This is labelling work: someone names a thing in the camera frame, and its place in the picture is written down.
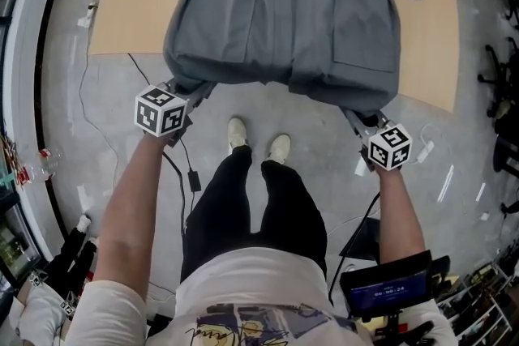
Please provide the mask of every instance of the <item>glass door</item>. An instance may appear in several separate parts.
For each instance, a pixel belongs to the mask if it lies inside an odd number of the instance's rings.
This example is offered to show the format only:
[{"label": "glass door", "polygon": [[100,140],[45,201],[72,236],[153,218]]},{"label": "glass door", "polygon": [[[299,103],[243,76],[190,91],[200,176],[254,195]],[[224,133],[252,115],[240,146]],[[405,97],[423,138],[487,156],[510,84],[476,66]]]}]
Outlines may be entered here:
[{"label": "glass door", "polygon": [[0,217],[0,258],[16,280],[23,279],[40,260],[18,206]]}]

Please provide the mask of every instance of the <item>gray floor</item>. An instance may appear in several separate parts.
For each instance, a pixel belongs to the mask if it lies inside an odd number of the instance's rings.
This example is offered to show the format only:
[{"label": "gray floor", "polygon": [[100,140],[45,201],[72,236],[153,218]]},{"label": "gray floor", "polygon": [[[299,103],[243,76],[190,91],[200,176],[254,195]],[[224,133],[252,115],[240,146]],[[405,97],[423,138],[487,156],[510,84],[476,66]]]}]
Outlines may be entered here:
[{"label": "gray floor", "polygon": [[[88,0],[56,0],[47,32],[42,85],[45,141],[59,147],[64,155],[58,175],[53,179],[58,202],[71,229],[81,211],[93,216],[94,233],[112,192],[141,132],[133,126],[135,95],[145,83],[126,55],[90,57],[81,96],[89,125],[79,99],[79,85],[85,71],[88,33],[76,21],[86,14]],[[488,87],[478,84],[476,74],[490,70],[483,49],[487,43],[507,57],[504,38],[511,33],[502,19],[502,0],[458,0],[461,25],[461,59],[455,113],[445,113],[409,98],[397,97],[384,112],[402,122],[416,139],[420,150],[420,131],[435,142],[435,150],[419,165],[404,169],[414,205],[423,227],[427,246],[433,255],[450,255],[452,270],[464,273],[496,254],[510,241],[518,224],[516,216],[504,223],[499,241],[501,202],[515,200],[517,180],[491,168],[495,134],[485,112],[491,96]],[[135,56],[152,83],[169,78],[160,55]],[[294,139],[290,165],[296,168],[321,209],[327,229],[363,214],[375,196],[375,176],[354,175],[359,141],[354,137],[339,110],[291,95],[281,85],[249,84],[218,86],[210,99],[193,114],[186,144],[191,163],[199,171],[202,185],[227,154],[226,123],[239,114],[249,127],[254,147],[254,165],[247,183],[251,202],[252,227],[257,229],[267,201],[259,166],[268,141],[280,131]],[[170,151],[183,172],[187,171],[182,148]],[[437,199],[449,168],[454,175],[442,203]],[[475,199],[483,183],[486,188],[478,203]],[[479,218],[488,212],[488,221]],[[158,201],[156,241],[153,249],[152,282],[171,289],[178,284],[182,262],[178,179],[163,165]],[[329,238],[328,267],[335,269],[338,253],[358,225],[352,221]],[[166,297],[154,289],[154,297]],[[174,299],[160,306],[172,313]]]}]

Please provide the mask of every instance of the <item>power adapter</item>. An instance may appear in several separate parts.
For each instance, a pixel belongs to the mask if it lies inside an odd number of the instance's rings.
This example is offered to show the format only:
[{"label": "power adapter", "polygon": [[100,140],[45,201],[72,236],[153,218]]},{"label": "power adapter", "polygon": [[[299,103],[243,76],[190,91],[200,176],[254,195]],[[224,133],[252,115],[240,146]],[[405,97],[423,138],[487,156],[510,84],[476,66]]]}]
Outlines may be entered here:
[{"label": "power adapter", "polygon": [[187,172],[187,178],[189,179],[189,187],[191,188],[191,192],[195,193],[200,192],[202,190],[198,172],[196,172],[193,169],[190,169],[189,172]]},{"label": "power adapter", "polygon": [[94,14],[96,13],[96,9],[97,9],[97,3],[95,3],[95,2],[90,3],[88,5],[87,15],[81,19],[78,19],[78,26],[80,26],[82,28],[86,28],[86,29],[90,28]]},{"label": "power adapter", "polygon": [[416,157],[416,161],[418,163],[423,163],[423,161],[427,158],[427,156],[429,156],[429,153],[431,153],[432,149],[434,149],[434,148],[435,148],[435,144],[433,143],[432,140],[430,140],[426,144],[426,146],[420,151],[420,153]]}]

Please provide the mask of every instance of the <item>white shirt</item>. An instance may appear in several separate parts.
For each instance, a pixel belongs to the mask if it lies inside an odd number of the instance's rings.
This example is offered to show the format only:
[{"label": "white shirt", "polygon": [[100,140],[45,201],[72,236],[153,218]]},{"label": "white shirt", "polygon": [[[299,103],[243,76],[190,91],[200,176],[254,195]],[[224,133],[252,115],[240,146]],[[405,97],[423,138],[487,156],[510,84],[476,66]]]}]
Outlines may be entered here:
[{"label": "white shirt", "polygon": [[25,305],[13,299],[9,322],[21,340],[35,346],[51,346],[66,315],[61,308],[63,299],[47,284],[31,286]]},{"label": "white shirt", "polygon": [[[457,344],[434,301],[401,316],[410,330],[427,320],[436,344]],[[178,287],[173,322],[148,341],[145,333],[143,299],[120,283],[96,281],[84,290],[65,345],[372,344],[363,327],[333,314],[317,264],[267,248],[231,251],[203,265]]]}]

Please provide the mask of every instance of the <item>person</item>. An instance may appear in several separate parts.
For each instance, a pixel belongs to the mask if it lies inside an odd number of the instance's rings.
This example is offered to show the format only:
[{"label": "person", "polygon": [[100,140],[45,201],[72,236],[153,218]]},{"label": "person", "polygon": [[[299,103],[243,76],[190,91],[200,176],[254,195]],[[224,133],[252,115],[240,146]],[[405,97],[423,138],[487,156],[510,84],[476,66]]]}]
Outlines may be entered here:
[{"label": "person", "polygon": [[[369,333],[336,316],[328,301],[326,229],[302,179],[285,165],[288,135],[273,141],[261,165],[268,204],[261,230],[251,233],[245,185],[252,150],[238,118],[229,122],[232,153],[187,219],[175,318],[146,341],[157,190],[168,140],[143,137],[109,201],[95,278],[85,287],[66,346],[371,344]],[[423,252],[402,175],[378,174],[381,261]],[[457,344],[434,301],[409,308],[402,320],[409,329],[431,320],[431,339]]]},{"label": "person", "polygon": [[81,250],[90,224],[90,218],[82,215],[66,238],[60,254],[43,272],[36,273],[40,283],[33,284],[28,277],[13,299],[9,322],[24,346],[51,346],[66,332],[68,319],[62,303],[70,303],[70,293],[79,296],[97,251],[94,237]]}]

